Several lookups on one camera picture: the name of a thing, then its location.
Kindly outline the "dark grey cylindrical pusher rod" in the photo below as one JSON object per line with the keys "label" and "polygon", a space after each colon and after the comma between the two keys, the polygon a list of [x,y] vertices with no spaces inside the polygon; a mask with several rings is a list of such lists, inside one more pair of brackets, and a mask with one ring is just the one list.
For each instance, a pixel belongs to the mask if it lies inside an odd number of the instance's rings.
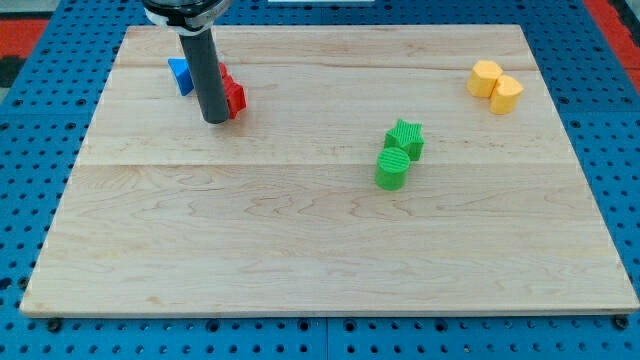
{"label": "dark grey cylindrical pusher rod", "polygon": [[203,120],[220,124],[230,118],[215,42],[210,29],[179,36]]}

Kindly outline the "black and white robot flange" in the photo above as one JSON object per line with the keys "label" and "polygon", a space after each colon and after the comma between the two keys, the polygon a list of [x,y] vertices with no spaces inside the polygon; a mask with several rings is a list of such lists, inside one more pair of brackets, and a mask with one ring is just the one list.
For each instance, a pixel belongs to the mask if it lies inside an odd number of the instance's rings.
{"label": "black and white robot flange", "polygon": [[232,4],[233,0],[142,0],[151,23],[182,36],[209,30]]}

